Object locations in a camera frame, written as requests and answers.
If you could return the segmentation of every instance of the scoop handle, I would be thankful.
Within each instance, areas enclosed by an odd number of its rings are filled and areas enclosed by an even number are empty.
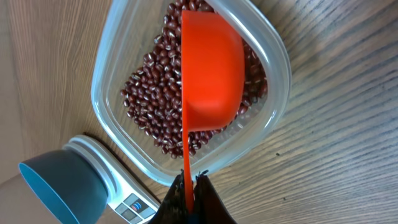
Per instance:
[[[189,163],[188,129],[186,110],[182,111],[182,150],[184,156],[184,186],[185,186],[185,204],[189,214],[193,212],[193,187],[191,177],[191,167]]]

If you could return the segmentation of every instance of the tabletop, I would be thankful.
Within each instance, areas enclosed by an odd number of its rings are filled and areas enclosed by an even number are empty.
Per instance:
[[[284,41],[292,89],[272,134],[210,176],[226,208],[238,223],[395,223],[398,1],[253,3]],[[168,188],[123,154],[92,109],[93,67],[110,5],[7,2],[13,76],[6,77],[12,85],[5,86],[5,110],[15,122],[8,120],[13,129],[3,136],[20,139],[13,159],[21,160],[93,134],[162,200]]]

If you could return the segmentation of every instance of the white scale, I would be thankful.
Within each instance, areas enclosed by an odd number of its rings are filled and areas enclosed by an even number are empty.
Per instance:
[[[97,140],[77,135],[62,149],[76,152],[96,169],[108,190],[108,205],[128,223],[146,223],[159,209],[159,202]]]

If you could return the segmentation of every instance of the scoop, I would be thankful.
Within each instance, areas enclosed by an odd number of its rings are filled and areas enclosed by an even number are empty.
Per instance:
[[[192,213],[188,133],[233,120],[243,94],[244,54],[242,38],[215,13],[182,11],[181,36],[185,201]]]

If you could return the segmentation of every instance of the bowl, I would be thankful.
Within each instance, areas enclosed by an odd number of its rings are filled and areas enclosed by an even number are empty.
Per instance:
[[[99,43],[91,86],[91,101],[102,127],[121,150],[150,178],[170,185],[183,168],[183,159],[171,159],[153,145],[126,116],[120,89],[140,67],[160,33],[167,1],[114,1]],[[243,157],[272,131],[287,105],[291,70],[281,38],[271,23],[248,0],[207,0],[257,53],[267,74],[267,96],[214,135],[190,158],[193,176],[214,173]]]

